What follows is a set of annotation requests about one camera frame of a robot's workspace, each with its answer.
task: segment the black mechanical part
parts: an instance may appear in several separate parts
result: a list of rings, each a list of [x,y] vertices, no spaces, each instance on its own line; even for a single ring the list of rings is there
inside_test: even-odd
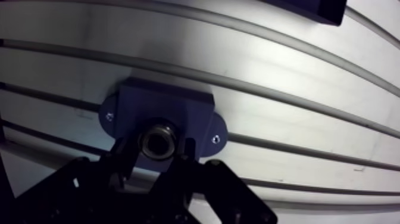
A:
[[[196,141],[183,135],[177,135],[171,166],[147,194],[125,191],[149,127],[116,140],[99,161],[73,160],[16,198],[13,223],[199,223],[188,211],[195,192],[205,195],[222,223],[277,223],[222,161],[198,163]]]

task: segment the dark blue bracket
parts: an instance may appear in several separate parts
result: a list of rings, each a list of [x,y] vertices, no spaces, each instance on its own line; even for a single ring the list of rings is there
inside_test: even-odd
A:
[[[146,120],[168,120],[185,138],[196,141],[195,158],[199,160],[217,154],[227,142],[225,121],[214,109],[212,94],[130,78],[103,102],[99,120],[104,131],[115,139],[127,136]],[[171,160],[154,161],[140,154],[136,165],[162,172]]]

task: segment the screw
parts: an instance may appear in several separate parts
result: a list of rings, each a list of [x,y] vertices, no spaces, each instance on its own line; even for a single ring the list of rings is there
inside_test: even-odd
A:
[[[214,136],[211,139],[211,142],[213,142],[214,144],[218,144],[218,143],[220,143],[220,141],[221,141],[221,138],[218,135]]]
[[[184,214],[177,214],[175,216],[175,220],[177,220],[179,223],[186,223],[186,221],[188,221],[188,217]]]
[[[105,118],[106,118],[109,122],[111,122],[111,121],[114,119],[114,114],[108,112],[107,115],[105,116]]]

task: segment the white surface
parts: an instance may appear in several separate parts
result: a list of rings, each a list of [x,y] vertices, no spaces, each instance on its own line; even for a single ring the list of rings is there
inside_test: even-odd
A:
[[[390,34],[400,39],[400,2],[397,0],[347,0],[347,5],[357,10]]]
[[[396,75],[400,51],[350,18],[345,17],[342,26],[332,27],[256,1],[190,4],[287,33],[400,86]],[[2,2],[0,38],[113,52],[208,71],[298,95],[400,130],[400,99],[382,89],[285,46],[198,21],[119,7]],[[98,104],[116,83],[138,72],[107,63],[0,48],[0,82]],[[216,87],[212,91],[217,111],[231,132],[400,165],[398,139],[240,92]],[[5,91],[0,91],[0,111],[5,120],[51,135],[107,150],[113,144],[91,112]],[[44,144],[10,130],[6,134],[32,145]],[[331,188],[400,189],[400,173],[239,144],[229,143],[215,157],[246,178]],[[256,192],[265,198],[289,201],[400,202],[397,197]]]
[[[189,210],[201,223],[220,224],[212,208],[204,201],[193,200]],[[343,214],[315,211],[274,210],[279,224],[331,224],[331,223],[363,223],[363,224],[395,224],[400,221],[400,212],[373,214]]]

